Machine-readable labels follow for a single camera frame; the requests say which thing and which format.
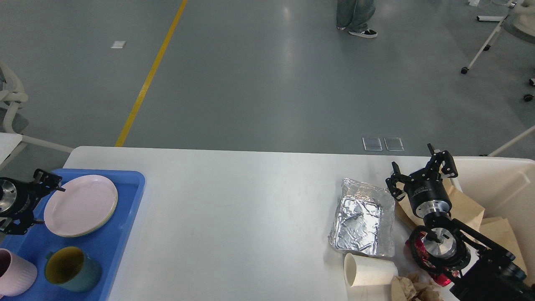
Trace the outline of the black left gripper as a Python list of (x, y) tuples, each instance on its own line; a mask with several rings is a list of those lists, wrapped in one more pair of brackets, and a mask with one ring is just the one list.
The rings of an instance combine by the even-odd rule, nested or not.
[(55, 191), (65, 192), (62, 187), (63, 177), (42, 169), (36, 169), (32, 182), (21, 182), (2, 177), (0, 179), (0, 232), (6, 235), (25, 235), (35, 224), (44, 224), (36, 219), (32, 210), (41, 197)]

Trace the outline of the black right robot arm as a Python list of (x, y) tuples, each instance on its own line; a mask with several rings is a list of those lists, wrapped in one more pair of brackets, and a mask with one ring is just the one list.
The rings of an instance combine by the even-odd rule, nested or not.
[(423, 220), (406, 245), (424, 271), (443, 275), (453, 283), (450, 292), (460, 301), (533, 301), (534, 286), (524, 283), (525, 272), (515, 255), (451, 217), (453, 207), (443, 184), (458, 176), (453, 156), (428, 144), (431, 157), (424, 168), (409, 175), (396, 162), (386, 179), (392, 197), (407, 197), (413, 214)]

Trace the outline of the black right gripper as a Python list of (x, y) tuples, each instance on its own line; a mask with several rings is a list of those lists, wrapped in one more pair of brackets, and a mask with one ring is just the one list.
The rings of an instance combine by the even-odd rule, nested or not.
[[(397, 201), (408, 197), (412, 212), (419, 218), (430, 213), (444, 213), (451, 211), (452, 205), (446, 192), (443, 178), (454, 179), (458, 177), (457, 167), (453, 156), (447, 150), (440, 150), (427, 144), (431, 158), (423, 169), (422, 176), (426, 180), (412, 181), (412, 177), (401, 173), (399, 165), (392, 162), (393, 172), (385, 180), (391, 196)], [(405, 190), (397, 184), (405, 185)]]

